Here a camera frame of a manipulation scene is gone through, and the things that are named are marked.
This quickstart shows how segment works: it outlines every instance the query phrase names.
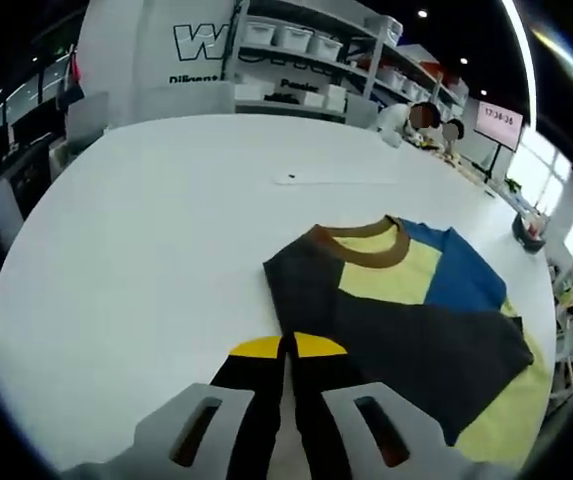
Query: desk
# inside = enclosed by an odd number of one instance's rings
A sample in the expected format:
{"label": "desk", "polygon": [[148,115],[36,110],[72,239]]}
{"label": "desk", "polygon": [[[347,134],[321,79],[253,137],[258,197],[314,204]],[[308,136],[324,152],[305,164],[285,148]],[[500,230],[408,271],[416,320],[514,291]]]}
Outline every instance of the desk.
{"label": "desk", "polygon": [[[278,184],[288,174],[301,183]],[[546,261],[515,242],[503,200],[374,132],[212,115],[113,130],[46,192],[0,276],[0,392],[56,467],[106,460],[235,345],[279,334],[263,261],[315,223],[384,213],[454,226],[552,371]]]}

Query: storage bin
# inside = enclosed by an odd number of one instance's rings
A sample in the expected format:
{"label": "storage bin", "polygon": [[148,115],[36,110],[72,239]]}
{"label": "storage bin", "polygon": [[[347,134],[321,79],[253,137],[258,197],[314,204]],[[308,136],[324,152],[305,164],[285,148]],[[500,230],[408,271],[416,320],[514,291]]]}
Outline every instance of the storage bin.
{"label": "storage bin", "polygon": [[419,85],[413,82],[410,78],[407,78],[402,87],[402,91],[410,98],[412,102],[417,101],[419,95]]}
{"label": "storage bin", "polygon": [[400,22],[385,15],[367,18],[364,21],[364,26],[373,33],[379,33],[382,26],[385,26],[387,30],[385,43],[391,47],[397,46],[399,39],[402,38],[402,33],[404,33],[404,26]]}
{"label": "storage bin", "polygon": [[315,35],[308,44],[308,53],[315,55],[317,58],[334,62],[337,60],[339,51],[343,46],[344,44],[341,42],[336,42],[322,35]]}
{"label": "storage bin", "polygon": [[273,43],[278,47],[292,50],[294,52],[305,52],[313,32],[297,27],[280,25],[273,38]]}
{"label": "storage bin", "polygon": [[307,107],[322,108],[324,106],[324,96],[319,93],[314,92],[295,92],[295,98],[299,100],[300,105],[306,105]]}
{"label": "storage bin", "polygon": [[428,90],[426,90],[425,88],[420,88],[419,94],[417,96],[417,101],[418,102],[427,102],[429,100],[430,100],[430,92]]}
{"label": "storage bin", "polygon": [[401,91],[406,77],[394,68],[383,67],[377,70],[377,78],[388,85],[393,90]]}
{"label": "storage bin", "polygon": [[244,33],[244,43],[270,45],[275,34],[275,25],[260,22],[248,22]]}
{"label": "storage bin", "polygon": [[263,100],[264,93],[260,85],[235,85],[235,100]]}

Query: white wall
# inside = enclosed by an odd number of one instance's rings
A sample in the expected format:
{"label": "white wall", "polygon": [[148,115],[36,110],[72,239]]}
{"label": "white wall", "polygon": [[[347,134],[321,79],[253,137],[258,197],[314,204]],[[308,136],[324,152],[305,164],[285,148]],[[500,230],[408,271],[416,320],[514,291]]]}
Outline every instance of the white wall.
{"label": "white wall", "polygon": [[[469,97],[460,119],[464,124],[466,134],[457,142],[457,151],[477,165],[487,169],[495,155],[497,142],[475,132],[478,108],[479,100]],[[512,158],[513,152],[502,147],[493,170],[493,179],[503,180]]]}

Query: t-shirt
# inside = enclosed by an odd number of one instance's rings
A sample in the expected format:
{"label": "t-shirt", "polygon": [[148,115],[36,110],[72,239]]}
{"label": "t-shirt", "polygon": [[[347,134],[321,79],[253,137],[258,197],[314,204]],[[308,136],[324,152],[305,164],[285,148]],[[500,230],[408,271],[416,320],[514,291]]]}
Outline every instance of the t-shirt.
{"label": "t-shirt", "polygon": [[[394,389],[403,383],[400,365],[417,372],[401,388],[440,422],[450,443],[473,460],[521,466],[546,408],[550,374],[528,333],[516,334],[498,315],[516,316],[504,282],[454,229],[391,217],[358,228],[317,225],[264,268],[283,330],[343,343]],[[425,362],[418,366],[408,355],[419,351],[412,358]],[[455,363],[464,370],[455,373]],[[421,375],[430,376],[430,388]],[[440,377],[443,388],[436,388]],[[449,407],[434,406],[440,397]]]}
{"label": "t-shirt", "polygon": [[404,103],[396,103],[390,107],[386,107],[379,112],[373,130],[377,130],[382,136],[386,136],[389,132],[396,132],[402,135],[404,129],[409,133],[414,132],[410,126],[410,122],[406,123],[410,115],[410,107]]}

